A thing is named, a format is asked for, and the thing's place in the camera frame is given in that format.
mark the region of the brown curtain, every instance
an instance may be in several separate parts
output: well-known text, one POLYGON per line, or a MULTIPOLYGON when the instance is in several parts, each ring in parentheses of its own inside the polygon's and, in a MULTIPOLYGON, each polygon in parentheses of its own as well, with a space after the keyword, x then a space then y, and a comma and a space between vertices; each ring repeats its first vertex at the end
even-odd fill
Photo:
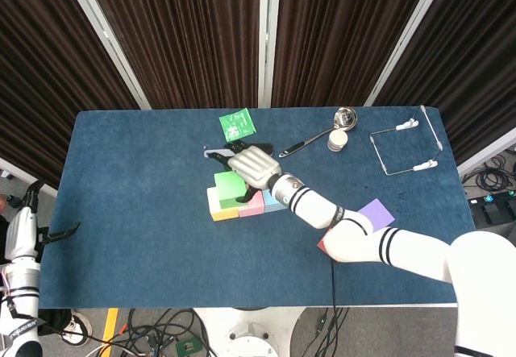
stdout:
POLYGON ((435 0, 374 104, 438 107, 457 164, 516 127, 516 0, 435 0))
POLYGON ((273 106, 361 106, 418 0, 280 0, 273 106))
POLYGON ((153 108, 257 105, 260 0, 98 0, 153 108))
POLYGON ((136 104, 76 0, 0 6, 0 157, 57 187, 76 114, 136 104))

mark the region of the pink block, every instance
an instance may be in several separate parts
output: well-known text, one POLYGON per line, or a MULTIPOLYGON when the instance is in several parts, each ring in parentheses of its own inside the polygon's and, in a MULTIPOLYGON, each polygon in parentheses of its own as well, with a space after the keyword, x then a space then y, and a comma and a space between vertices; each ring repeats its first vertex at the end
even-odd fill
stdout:
POLYGON ((265 204, 264 197, 261 192, 256 192, 255 196, 245 206, 239 207, 239 216, 244 218, 246 216, 254 216, 255 214, 264 214, 265 204))

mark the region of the green packet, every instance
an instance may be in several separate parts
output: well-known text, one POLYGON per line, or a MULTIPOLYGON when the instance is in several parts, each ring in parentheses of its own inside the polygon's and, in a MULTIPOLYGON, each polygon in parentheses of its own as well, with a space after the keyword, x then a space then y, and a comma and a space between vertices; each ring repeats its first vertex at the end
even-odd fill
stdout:
POLYGON ((218 119, 223 127, 227 142, 256 133, 255 125, 252 123, 251 115, 247 108, 233 114, 224 115, 218 119))

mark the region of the light blue block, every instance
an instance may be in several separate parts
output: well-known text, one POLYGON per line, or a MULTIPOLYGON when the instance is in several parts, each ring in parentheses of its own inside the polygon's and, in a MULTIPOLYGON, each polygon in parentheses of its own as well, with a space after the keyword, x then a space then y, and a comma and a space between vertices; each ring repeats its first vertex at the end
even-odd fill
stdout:
POLYGON ((276 200, 268 190, 264 190, 264 204, 265 204, 265 213, 274 212, 276 210, 286 210, 286 206, 281 204, 278 200, 276 200))

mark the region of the blue tablecloth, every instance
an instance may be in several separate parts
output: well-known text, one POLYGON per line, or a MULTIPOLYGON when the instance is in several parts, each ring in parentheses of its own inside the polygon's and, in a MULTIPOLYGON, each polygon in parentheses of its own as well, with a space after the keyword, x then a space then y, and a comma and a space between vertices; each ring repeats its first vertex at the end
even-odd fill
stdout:
MULTIPOLYGON (((332 124, 336 108, 250 110, 257 134, 276 154, 332 124)), ((312 189, 358 210, 378 197, 393 226, 450 243, 473 229, 437 109, 427 108, 444 152, 439 166, 386 176, 369 133, 405 122, 414 107, 357 108, 359 121, 340 153, 322 138, 281 160, 312 189)), ((51 232, 81 222, 49 245, 41 268, 41 307, 207 307, 330 305, 330 259, 322 230, 288 210, 211 220, 206 188, 222 165, 203 158, 221 147, 218 117, 233 110, 90 111, 77 117, 51 232)), ((392 170, 435 154, 420 127, 377 138, 392 170)), ((454 302, 451 285, 384 264, 338 264, 338 305, 454 302)))

